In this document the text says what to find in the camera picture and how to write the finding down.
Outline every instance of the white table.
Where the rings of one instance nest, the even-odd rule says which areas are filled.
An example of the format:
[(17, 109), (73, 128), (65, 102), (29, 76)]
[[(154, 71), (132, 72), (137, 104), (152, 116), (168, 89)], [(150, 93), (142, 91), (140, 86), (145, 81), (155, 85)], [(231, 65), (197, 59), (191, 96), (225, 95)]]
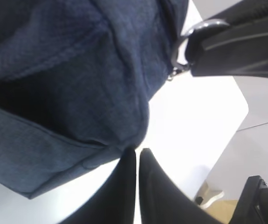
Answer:
[[(191, 2), (185, 28), (200, 20)], [(151, 100), (149, 130), (140, 148), (151, 148), (174, 183), (193, 198), (247, 112), (232, 77), (182, 75), (167, 82)], [(103, 165), (31, 201), (0, 185), (0, 224), (60, 222), (97, 191), (117, 163)], [(141, 223), (138, 205), (135, 223)]]

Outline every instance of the bag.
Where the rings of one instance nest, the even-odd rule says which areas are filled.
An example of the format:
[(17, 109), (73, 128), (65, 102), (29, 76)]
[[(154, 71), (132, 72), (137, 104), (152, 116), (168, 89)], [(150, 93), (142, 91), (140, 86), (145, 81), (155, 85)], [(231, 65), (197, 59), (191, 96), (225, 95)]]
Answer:
[(0, 183), (34, 198), (137, 147), (187, 0), (0, 0)]

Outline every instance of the bag pocket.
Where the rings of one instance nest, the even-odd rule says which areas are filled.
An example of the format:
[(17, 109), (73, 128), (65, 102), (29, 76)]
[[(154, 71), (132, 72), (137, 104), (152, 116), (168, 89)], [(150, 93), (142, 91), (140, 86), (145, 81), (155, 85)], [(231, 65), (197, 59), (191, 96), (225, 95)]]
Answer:
[[(54, 176), (103, 149), (65, 138), (0, 110), (0, 183), (25, 196), (30, 197)], [(77, 177), (90, 169), (78, 166), (74, 171)], [(73, 178), (70, 172), (68, 180)]]

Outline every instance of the metal ring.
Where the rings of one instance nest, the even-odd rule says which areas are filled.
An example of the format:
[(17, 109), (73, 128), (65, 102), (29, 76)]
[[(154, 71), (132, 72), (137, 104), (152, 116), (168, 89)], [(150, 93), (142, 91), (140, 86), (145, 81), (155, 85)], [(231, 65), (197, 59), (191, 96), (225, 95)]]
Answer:
[(183, 36), (179, 37), (178, 41), (174, 45), (172, 56), (171, 56), (171, 63), (173, 67), (175, 68), (175, 71), (173, 71), (173, 73), (169, 76), (169, 79), (173, 78), (174, 76), (177, 76), (181, 72), (189, 71), (191, 69), (192, 65), (190, 63), (180, 64), (177, 62), (177, 59), (178, 59), (180, 46), (186, 40), (188, 40), (189, 37), (195, 31), (202, 30), (202, 29), (216, 28), (216, 27), (228, 27), (228, 26), (230, 26), (230, 24), (221, 19), (212, 19), (212, 20), (202, 21), (192, 26)]

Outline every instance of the bag strap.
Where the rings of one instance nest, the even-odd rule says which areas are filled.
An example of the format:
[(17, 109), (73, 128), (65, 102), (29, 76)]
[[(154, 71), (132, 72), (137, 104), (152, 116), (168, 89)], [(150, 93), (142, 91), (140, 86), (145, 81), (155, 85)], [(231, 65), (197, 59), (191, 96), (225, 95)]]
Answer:
[(268, 78), (268, 0), (244, 0), (212, 18), (229, 26), (189, 36), (186, 59), (192, 75)]

